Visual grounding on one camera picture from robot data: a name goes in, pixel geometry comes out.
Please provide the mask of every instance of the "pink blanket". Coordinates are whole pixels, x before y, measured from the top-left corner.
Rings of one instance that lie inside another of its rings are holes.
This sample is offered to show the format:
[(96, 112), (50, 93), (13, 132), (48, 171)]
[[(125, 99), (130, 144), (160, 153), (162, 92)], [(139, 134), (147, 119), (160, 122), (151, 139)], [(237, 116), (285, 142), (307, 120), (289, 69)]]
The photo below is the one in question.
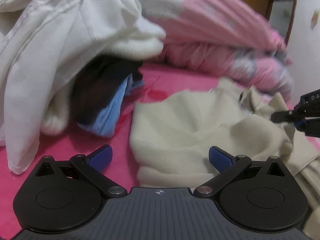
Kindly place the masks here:
[(52, 155), (56, 160), (68, 160), (75, 154), (89, 154), (103, 144), (113, 148), (113, 160), (104, 174), (118, 184), (130, 190), (137, 186), (138, 165), (129, 148), (129, 133), (133, 105), (135, 101), (162, 101), (172, 94), (189, 89), (208, 91), (214, 88), (218, 79), (199, 73), (166, 68), (160, 65), (144, 65), (142, 68), (145, 86), (133, 91), (122, 105), (121, 116), (112, 139), (97, 137), (71, 124), (60, 136), (40, 138), (39, 151), (32, 165), (22, 175), (10, 173), (7, 166), (6, 152), (0, 152), (0, 236), (12, 238), (21, 229), (13, 213), (12, 202), (20, 186), (43, 155)]
[(215, 77), (228, 76), (290, 99), (286, 44), (240, 0), (139, 0), (143, 15), (167, 33), (157, 61)]

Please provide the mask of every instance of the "white wall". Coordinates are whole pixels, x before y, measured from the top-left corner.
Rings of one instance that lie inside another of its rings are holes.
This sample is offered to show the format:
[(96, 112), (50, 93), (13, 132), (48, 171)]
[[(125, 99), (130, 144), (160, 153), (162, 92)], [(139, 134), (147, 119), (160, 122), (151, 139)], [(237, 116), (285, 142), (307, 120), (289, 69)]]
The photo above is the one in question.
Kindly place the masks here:
[(311, 30), (313, 12), (320, 0), (298, 0), (288, 51), (293, 61), (289, 72), (295, 81), (293, 101), (320, 89), (320, 23)]

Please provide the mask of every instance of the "pile of clothes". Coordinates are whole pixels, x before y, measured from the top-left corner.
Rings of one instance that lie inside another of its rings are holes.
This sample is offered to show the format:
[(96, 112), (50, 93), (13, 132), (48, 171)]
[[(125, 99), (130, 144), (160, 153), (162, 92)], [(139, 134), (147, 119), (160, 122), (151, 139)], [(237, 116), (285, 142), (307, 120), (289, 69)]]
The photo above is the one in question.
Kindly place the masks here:
[(99, 54), (158, 55), (165, 31), (142, 17), (139, 0), (0, 0), (1, 20), (16, 11), (18, 20), (0, 36), (0, 143), (9, 169), (21, 174), (57, 91)]

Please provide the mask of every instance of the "pink bedsheet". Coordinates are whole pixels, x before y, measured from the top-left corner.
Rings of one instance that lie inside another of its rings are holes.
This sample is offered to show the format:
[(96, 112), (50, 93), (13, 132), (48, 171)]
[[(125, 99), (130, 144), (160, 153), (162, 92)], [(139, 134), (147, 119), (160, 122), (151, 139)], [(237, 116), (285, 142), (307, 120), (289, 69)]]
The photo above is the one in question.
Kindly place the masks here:
[(112, 139), (92, 135), (81, 130), (73, 123), (58, 137), (41, 136), (36, 158), (22, 175), (10, 173), (5, 149), (0, 150), (0, 236), (2, 238), (11, 239), (21, 229), (14, 215), (12, 202), (20, 186), (43, 155), (52, 155), (56, 160), (68, 160), (77, 153), (87, 155), (103, 144), (110, 144), (114, 155), (104, 174), (130, 190), (131, 187), (138, 185), (136, 179), (138, 164), (129, 148), (134, 102), (161, 101), (185, 89), (208, 91), (218, 83), (218, 79), (214, 77), (160, 65), (144, 65), (142, 72), (145, 86), (133, 91), (131, 96), (123, 102), (121, 116)]

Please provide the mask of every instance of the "black mounting disc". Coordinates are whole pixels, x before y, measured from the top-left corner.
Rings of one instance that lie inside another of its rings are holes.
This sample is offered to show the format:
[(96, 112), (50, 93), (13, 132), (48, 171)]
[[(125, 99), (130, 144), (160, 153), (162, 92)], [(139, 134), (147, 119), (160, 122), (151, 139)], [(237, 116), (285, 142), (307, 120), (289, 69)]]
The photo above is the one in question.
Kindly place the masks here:
[(78, 179), (54, 180), (22, 187), (13, 209), (23, 228), (40, 232), (61, 232), (89, 221), (101, 206), (100, 192)]
[(244, 179), (223, 189), (220, 206), (237, 224), (257, 231), (281, 231), (299, 225), (307, 200), (298, 184), (286, 177), (265, 175)]

